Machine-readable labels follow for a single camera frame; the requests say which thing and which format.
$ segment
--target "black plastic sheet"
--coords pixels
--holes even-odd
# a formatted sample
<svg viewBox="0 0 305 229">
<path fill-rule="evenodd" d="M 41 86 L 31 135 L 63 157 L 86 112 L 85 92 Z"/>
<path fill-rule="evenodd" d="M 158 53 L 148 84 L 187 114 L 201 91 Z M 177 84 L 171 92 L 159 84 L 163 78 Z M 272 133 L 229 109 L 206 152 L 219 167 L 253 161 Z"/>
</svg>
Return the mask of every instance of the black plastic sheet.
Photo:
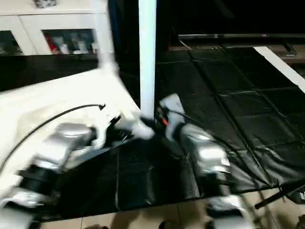
<svg viewBox="0 0 305 229">
<path fill-rule="evenodd" d="M 15 74 L 2 90 L 86 71 L 97 63 L 86 56 L 12 59 L 21 64 L 12 71 L 3 65 L 4 72 Z M 120 68 L 140 105 L 138 63 L 123 60 Z M 156 104 L 177 93 L 187 115 L 231 145 L 226 150 L 234 193 L 305 181 L 305 95 L 253 48 L 162 53 L 157 56 L 155 89 Z M 155 137 L 68 172 L 58 213 L 66 219 L 169 204 L 204 198 L 208 188 L 198 186 L 187 153 Z"/>
</svg>

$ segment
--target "white cabinet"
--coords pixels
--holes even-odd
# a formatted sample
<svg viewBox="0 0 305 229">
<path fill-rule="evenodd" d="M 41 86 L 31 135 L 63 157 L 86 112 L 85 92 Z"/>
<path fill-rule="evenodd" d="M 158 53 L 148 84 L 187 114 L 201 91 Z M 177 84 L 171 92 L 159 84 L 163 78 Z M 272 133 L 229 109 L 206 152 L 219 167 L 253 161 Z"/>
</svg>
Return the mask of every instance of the white cabinet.
<svg viewBox="0 0 305 229">
<path fill-rule="evenodd" d="M 24 15 L 20 20 L 37 54 L 52 54 L 43 31 L 93 29 L 92 14 Z"/>
<path fill-rule="evenodd" d="M 20 50 L 24 55 L 35 55 L 36 51 L 30 41 L 18 16 L 0 16 L 0 45 L 3 51 L 7 40 L 2 41 L 1 37 L 12 36 L 16 40 Z"/>
<path fill-rule="evenodd" d="M 95 25 L 98 24 L 99 30 L 95 40 L 98 40 L 99 46 L 102 47 L 101 52 L 113 52 L 107 0 L 57 0 L 57 2 L 56 6 L 38 9 L 33 0 L 0 0 L 0 31 L 11 31 L 25 55 L 46 55 L 55 53 L 50 49 L 53 45 L 57 45 L 52 40 L 54 34 L 57 38 L 60 37 L 60 41 L 64 38 L 64 45 L 71 46 L 71 36 L 67 39 L 68 36 L 63 34 L 73 32 L 80 36 L 79 33 L 85 33 L 81 30 L 87 30 L 86 38 L 88 34 L 89 38 L 82 38 L 81 42 L 85 43 L 87 40 L 86 46 L 92 52 L 93 33 L 88 30 L 96 29 Z"/>
</svg>

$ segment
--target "white panel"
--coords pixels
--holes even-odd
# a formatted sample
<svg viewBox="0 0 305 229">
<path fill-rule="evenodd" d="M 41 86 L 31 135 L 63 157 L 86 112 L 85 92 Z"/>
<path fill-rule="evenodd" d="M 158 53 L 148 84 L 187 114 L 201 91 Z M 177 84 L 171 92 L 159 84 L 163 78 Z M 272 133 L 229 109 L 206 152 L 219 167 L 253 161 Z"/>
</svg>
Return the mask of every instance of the white panel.
<svg viewBox="0 0 305 229">
<path fill-rule="evenodd" d="M 0 16 L 0 31 L 11 31 L 24 55 L 36 54 L 18 16 Z"/>
<path fill-rule="evenodd" d="M 254 47 L 254 49 L 265 57 L 277 70 L 286 76 L 291 82 L 298 85 L 299 88 L 305 93 L 305 79 L 279 58 L 274 52 L 267 47 Z"/>
<path fill-rule="evenodd" d="M 93 29 L 92 14 L 24 15 L 21 22 L 37 54 L 52 54 L 41 30 Z"/>
<path fill-rule="evenodd" d="M 107 11 L 107 0 L 98 0 L 101 12 Z M 33 15 L 33 14 L 70 14 L 91 13 L 89 0 L 57 0 L 53 7 L 39 9 L 34 0 L 0 0 L 0 15 Z"/>
</svg>

